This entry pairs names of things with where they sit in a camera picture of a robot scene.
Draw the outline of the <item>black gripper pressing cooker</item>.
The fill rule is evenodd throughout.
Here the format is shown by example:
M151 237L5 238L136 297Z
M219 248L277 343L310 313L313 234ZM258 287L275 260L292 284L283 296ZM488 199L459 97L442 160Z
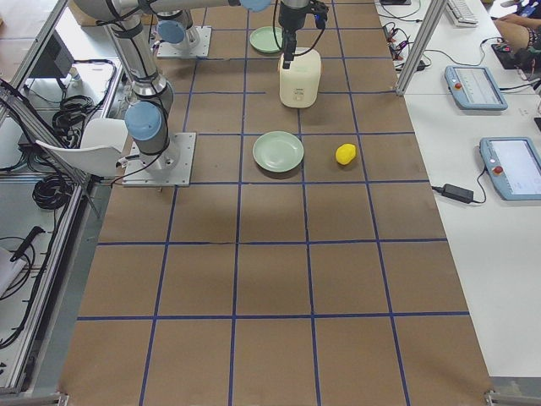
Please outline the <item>black gripper pressing cooker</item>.
M306 16L313 15L315 25L323 30L329 8L321 1L280 1L278 22L282 29L282 68L290 69L296 51L296 33L304 27Z

